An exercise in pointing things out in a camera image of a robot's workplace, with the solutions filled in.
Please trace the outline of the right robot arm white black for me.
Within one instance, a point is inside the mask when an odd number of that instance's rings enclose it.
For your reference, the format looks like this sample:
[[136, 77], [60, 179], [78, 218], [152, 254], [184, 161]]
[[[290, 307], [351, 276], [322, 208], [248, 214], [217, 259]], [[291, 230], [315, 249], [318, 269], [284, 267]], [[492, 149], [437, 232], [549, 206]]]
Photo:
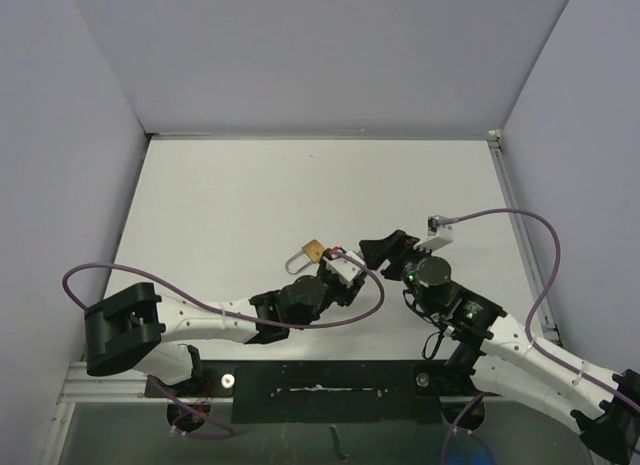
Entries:
[[419, 316], [457, 342], [445, 369], [448, 387], [518, 401], [566, 425], [603, 459], [630, 463], [639, 443], [638, 372], [591, 364], [455, 282], [450, 264], [435, 253], [447, 242], [396, 230], [359, 248], [369, 268], [404, 285]]

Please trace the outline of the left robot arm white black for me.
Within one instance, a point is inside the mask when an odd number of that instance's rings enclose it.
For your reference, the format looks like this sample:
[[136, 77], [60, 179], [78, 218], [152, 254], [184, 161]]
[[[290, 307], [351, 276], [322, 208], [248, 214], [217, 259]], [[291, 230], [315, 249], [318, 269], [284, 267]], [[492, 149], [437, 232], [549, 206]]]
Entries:
[[137, 370], [153, 375], [180, 395], [204, 380], [194, 340], [267, 345], [307, 328], [331, 305], [350, 305], [364, 271], [343, 258], [322, 260], [316, 273], [250, 298], [198, 307], [159, 295], [153, 284], [134, 284], [85, 313], [87, 372], [94, 377]]

